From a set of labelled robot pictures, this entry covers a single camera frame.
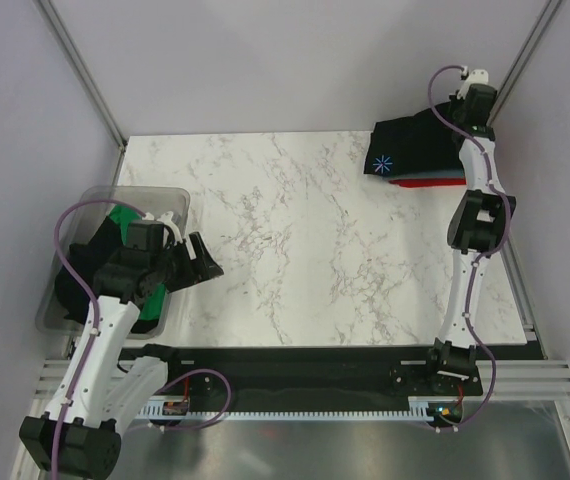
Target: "red component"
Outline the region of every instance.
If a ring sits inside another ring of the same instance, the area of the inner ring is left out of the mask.
[[[464,178],[413,178],[403,180],[390,180],[392,185],[405,188],[448,187],[451,185],[465,185]]]

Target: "marble tabletop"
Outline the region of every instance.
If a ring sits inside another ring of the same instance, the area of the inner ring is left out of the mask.
[[[118,183],[177,186],[225,275],[170,304],[175,346],[431,344],[447,308],[447,225],[463,187],[362,174],[369,132],[132,137]],[[476,330],[525,343],[500,256]]]

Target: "table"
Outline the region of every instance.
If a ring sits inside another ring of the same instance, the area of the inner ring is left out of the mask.
[[[463,187],[404,189],[362,174],[369,132],[132,137],[120,185],[178,186],[188,231],[225,275],[172,298],[172,346],[415,345],[447,308],[447,225]],[[477,316],[490,344],[525,334],[500,255]],[[128,341],[135,346],[137,341]]]

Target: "green cloth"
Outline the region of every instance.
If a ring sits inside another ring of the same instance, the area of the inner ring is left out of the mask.
[[[127,227],[132,223],[132,220],[137,220],[141,217],[130,208],[116,205],[109,213],[109,218],[121,228],[121,239],[123,240],[124,245],[127,241]],[[160,285],[147,299],[145,305],[143,305],[138,319],[143,321],[158,320],[161,316],[164,301],[165,285]]]

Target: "blue starburst design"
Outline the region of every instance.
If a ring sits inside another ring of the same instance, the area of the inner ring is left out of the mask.
[[[386,173],[392,171],[392,159],[390,157],[386,157],[385,155],[381,155],[379,158],[374,160],[374,169],[375,173]]]

